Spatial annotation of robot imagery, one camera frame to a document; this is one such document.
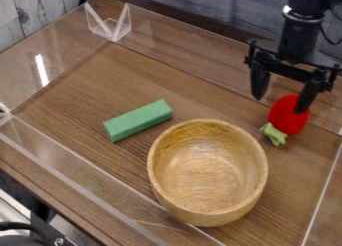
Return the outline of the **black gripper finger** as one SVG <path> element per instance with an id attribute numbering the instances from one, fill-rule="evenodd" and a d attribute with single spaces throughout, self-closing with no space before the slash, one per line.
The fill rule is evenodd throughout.
<path id="1" fill-rule="evenodd" d="M 270 72 L 264 68 L 260 61 L 252 64 L 252 94 L 257 100 L 261 100 L 268 92 L 270 83 Z"/>
<path id="2" fill-rule="evenodd" d="M 300 93 L 300 98 L 295 109 L 297 114 L 304 113 L 309 109 L 320 92 L 321 82 L 319 80 L 311 80 Z"/>

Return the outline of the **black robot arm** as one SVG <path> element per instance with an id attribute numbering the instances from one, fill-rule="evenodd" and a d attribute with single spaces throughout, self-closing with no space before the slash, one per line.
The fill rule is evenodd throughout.
<path id="1" fill-rule="evenodd" d="M 261 100 L 268 92 L 270 77 L 276 73 L 305 84 L 295 113 L 309 110 L 317 95 L 332 91 L 342 63 L 317 50 L 319 36 L 332 45 L 323 23 L 327 11 L 342 0 L 289 0 L 284 7 L 285 23 L 279 42 L 252 39 L 245 63 L 250 68 L 252 95 Z"/>

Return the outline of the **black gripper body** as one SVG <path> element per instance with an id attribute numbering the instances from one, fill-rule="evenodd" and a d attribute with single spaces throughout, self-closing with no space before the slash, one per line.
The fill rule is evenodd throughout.
<path id="1" fill-rule="evenodd" d="M 281 75 L 304 84 L 311 80 L 321 82 L 321 92 L 332 91 L 339 73 L 342 72 L 342 64 L 313 51 L 304 61 L 292 61 L 281 57 L 277 44 L 270 40 L 252 39 L 249 41 L 249 52 L 245 56 L 245 64 L 252 71 L 252 64 L 260 61 L 270 74 Z"/>

